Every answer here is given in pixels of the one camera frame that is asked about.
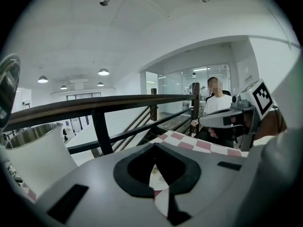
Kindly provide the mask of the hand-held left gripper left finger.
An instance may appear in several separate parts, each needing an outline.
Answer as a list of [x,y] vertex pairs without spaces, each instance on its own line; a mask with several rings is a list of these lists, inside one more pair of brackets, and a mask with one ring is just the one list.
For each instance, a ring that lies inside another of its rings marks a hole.
[[82,164],[49,187],[36,206],[52,217],[50,210],[79,185],[87,190],[64,223],[66,227],[173,227],[156,208],[154,190],[148,183],[135,181],[138,186],[128,193],[114,179],[119,161],[151,147],[144,144]]

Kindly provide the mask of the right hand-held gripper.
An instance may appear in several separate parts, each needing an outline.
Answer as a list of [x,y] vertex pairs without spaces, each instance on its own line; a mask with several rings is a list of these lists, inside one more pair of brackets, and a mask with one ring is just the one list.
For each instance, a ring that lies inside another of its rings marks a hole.
[[[231,109],[203,115],[198,121],[200,125],[209,128],[231,128],[241,125],[241,130],[234,130],[234,136],[240,150],[250,150],[263,118],[273,105],[273,99],[264,80],[259,79],[232,97]],[[232,123],[232,117],[237,118],[235,124]]]

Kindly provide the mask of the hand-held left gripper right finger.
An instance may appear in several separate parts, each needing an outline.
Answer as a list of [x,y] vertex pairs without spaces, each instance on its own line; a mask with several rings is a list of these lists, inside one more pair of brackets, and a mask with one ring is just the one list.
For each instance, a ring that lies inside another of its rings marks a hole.
[[168,218],[156,217],[155,227],[252,227],[256,223],[254,198],[250,189],[257,170],[257,148],[247,157],[192,151],[169,144],[155,147],[169,159],[178,160],[178,176],[169,187]]

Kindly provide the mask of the white plastic pitcher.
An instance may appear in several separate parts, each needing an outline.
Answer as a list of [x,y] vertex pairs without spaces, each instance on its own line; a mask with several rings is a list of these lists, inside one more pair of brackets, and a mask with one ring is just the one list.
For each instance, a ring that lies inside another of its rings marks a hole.
[[[9,123],[20,75],[16,54],[0,62],[0,136]],[[22,179],[21,188],[31,201],[77,167],[62,138],[58,122],[31,127],[0,143],[1,163],[9,162]]]

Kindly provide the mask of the person's right forearm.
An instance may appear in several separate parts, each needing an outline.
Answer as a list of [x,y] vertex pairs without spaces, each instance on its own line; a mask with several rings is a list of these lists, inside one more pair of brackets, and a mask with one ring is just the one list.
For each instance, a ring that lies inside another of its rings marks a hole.
[[266,136],[276,136],[287,129],[286,122],[279,109],[269,111],[262,119],[259,131],[254,140],[259,140]]

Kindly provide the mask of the red and white checkered tablecloth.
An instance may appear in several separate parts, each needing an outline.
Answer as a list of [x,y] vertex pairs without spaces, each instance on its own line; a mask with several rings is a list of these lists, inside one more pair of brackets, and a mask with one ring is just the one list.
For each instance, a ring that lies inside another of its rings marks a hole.
[[[203,157],[206,162],[210,162],[211,157],[214,157],[215,161],[219,161],[227,156],[231,156],[232,159],[239,163],[248,155],[245,152],[240,152],[238,149],[232,149],[207,141],[198,140],[175,131],[168,131],[167,133],[162,134],[160,137],[151,141],[151,144],[154,143],[162,143],[167,148],[179,154],[193,157],[194,160],[198,160],[198,157]],[[80,165],[87,162],[78,160],[76,163]],[[152,173],[151,170],[148,171],[148,184],[154,190],[154,204],[156,208],[165,217],[167,217],[169,210],[169,190],[171,188],[163,180],[160,180],[159,173]],[[224,191],[223,187],[220,187],[219,190],[215,191],[215,193],[211,193],[207,190],[207,187],[214,190],[216,186],[219,186],[219,184],[216,184],[214,180],[211,180],[209,183],[198,181],[191,192],[177,195],[176,202],[179,204],[182,211],[196,217],[200,211],[206,208],[210,201],[215,199]]]

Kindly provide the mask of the black metal railing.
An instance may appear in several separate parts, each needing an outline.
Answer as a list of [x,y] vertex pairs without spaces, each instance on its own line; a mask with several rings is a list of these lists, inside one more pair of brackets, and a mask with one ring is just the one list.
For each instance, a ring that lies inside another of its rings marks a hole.
[[150,107],[185,100],[193,100],[194,102],[198,102],[198,96],[124,95],[62,101],[13,113],[5,129],[11,131],[34,125],[76,118],[78,116],[91,115],[97,140],[76,145],[74,147],[69,147],[68,151],[70,154],[76,154],[95,148],[101,148],[103,155],[108,155],[114,152],[114,149],[112,148],[113,143],[167,122],[183,114],[184,111],[167,116],[149,125],[143,125],[136,129],[122,132],[114,136],[109,136],[108,134],[105,120],[106,113],[144,106]]

